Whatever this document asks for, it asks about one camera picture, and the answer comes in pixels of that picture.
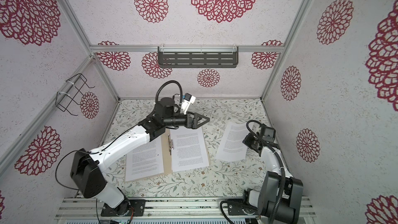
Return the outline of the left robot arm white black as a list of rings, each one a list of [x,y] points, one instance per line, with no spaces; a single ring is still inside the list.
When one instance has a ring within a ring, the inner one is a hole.
[[[103,176],[103,172],[114,162],[134,149],[154,141],[163,135],[167,128],[185,127],[198,129],[210,119],[199,113],[190,112],[193,96],[184,96],[181,105],[170,97],[156,101],[153,111],[138,124],[128,129],[113,142],[90,151],[76,151],[70,176],[78,190],[87,199],[96,198],[117,215],[125,215],[131,204],[128,197]]]

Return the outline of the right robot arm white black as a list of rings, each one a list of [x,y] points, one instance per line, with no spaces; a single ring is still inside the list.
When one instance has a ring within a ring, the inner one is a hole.
[[[256,207],[259,215],[273,217],[285,224],[298,223],[303,183],[286,169],[279,146],[264,145],[251,133],[244,138],[243,144],[260,155],[267,169],[261,190],[245,191],[243,203]]]

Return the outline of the printed paper sheet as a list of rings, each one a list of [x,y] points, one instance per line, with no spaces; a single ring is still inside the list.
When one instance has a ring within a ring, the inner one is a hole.
[[[170,130],[172,171],[181,172],[205,168],[210,165],[203,130],[180,127]]]
[[[126,155],[125,181],[164,173],[161,138],[142,145]]]

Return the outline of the beige file folder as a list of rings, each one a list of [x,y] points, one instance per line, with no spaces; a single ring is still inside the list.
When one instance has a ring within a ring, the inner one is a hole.
[[[170,134],[169,129],[167,129],[167,131],[159,137],[159,138],[161,138],[162,149],[163,149],[164,173],[162,173],[162,174],[173,173],[173,171],[172,171],[172,156],[169,153],[169,144],[168,144],[168,139],[167,139],[168,134]]]

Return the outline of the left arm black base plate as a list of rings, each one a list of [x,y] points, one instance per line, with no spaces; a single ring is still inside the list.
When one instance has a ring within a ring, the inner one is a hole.
[[[144,209],[146,205],[146,200],[124,200],[116,208],[111,208],[108,204],[104,204],[101,217],[141,217],[144,214]]]

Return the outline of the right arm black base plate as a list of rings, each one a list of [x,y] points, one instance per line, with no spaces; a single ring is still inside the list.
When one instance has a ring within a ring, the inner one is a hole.
[[[240,215],[257,215],[257,208],[244,203],[242,199],[227,199],[227,209],[228,214],[231,216],[240,216]]]

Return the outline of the printed paper sheet back wall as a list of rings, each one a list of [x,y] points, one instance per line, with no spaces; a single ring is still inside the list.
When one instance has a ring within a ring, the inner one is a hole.
[[[248,133],[245,123],[228,122],[215,158],[225,162],[244,160],[247,146],[243,140]]]

